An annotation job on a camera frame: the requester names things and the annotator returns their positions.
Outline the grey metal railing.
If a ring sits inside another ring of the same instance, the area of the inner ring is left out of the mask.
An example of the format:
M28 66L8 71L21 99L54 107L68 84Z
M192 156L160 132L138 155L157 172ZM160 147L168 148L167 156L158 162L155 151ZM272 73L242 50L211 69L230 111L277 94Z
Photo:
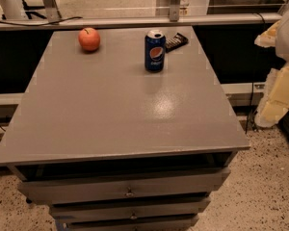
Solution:
M79 18L71 17L55 22L41 20L0 20L0 31L23 30L78 30L85 27L97 29L159 28L196 25L260 24L275 23L281 19L278 13L231 13L182 16L177 21L168 17L135 18Z

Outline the blue pepsi can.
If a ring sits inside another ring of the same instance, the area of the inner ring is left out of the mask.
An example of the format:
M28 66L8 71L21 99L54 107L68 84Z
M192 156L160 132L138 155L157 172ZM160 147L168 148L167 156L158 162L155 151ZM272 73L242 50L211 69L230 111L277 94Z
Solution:
M147 71L159 72L163 70L166 37L161 30L150 30L144 38L144 66Z

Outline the white pipe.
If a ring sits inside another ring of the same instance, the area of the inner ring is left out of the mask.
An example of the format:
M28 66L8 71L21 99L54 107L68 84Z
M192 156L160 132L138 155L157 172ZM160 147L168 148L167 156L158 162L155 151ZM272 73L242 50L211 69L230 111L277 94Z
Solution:
M7 19L24 20L27 18L21 0L0 0L0 7Z

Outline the grey drawer cabinet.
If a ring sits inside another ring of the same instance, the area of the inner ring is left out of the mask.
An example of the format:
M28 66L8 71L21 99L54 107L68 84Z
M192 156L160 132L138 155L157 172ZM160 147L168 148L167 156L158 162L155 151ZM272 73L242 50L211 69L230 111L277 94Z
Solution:
M104 30L92 54L74 32L55 33L0 142L0 166L19 184L229 168L248 140L193 29L183 34L189 44L150 73L143 29Z

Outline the top grey drawer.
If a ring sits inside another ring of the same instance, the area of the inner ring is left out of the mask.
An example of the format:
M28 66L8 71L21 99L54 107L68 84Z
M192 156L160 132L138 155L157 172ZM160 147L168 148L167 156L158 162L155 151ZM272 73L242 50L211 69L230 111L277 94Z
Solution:
M228 167L22 182L18 189L37 204L67 204L216 191Z

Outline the bottom grey drawer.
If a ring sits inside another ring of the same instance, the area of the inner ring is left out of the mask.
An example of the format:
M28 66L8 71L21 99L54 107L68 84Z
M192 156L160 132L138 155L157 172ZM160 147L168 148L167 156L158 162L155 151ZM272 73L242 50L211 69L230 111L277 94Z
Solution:
M89 221L79 223L59 223L58 231L164 231L167 229L186 230L198 221L197 215L178 215L138 219Z

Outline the middle grey drawer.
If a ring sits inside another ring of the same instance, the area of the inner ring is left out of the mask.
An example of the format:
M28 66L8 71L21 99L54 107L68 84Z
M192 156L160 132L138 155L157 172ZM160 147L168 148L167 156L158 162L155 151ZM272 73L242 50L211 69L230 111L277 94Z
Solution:
M159 199L133 199L108 203L51 207L50 214L61 223L139 219L197 214L210 203L209 197L178 196Z

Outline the red apple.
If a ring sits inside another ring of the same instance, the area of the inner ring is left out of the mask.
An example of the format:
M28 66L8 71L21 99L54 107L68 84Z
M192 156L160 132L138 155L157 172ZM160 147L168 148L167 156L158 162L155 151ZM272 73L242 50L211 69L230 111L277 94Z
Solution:
M84 28L78 34L80 46L86 51L95 51L100 45L100 35L94 28Z

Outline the grey drawer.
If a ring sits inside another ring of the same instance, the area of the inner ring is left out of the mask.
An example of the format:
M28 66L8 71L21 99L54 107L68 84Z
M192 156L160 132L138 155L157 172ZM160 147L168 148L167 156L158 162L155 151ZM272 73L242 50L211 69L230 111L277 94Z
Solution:
M164 231L167 229L186 230L198 221L197 215L178 215L138 219L89 221L79 223L59 223L58 231Z
M18 189L37 204L67 204L216 191L228 167L22 182Z
M197 214L210 203L209 197L178 196L159 199L133 199L108 203L51 207L50 214L61 223L139 219Z

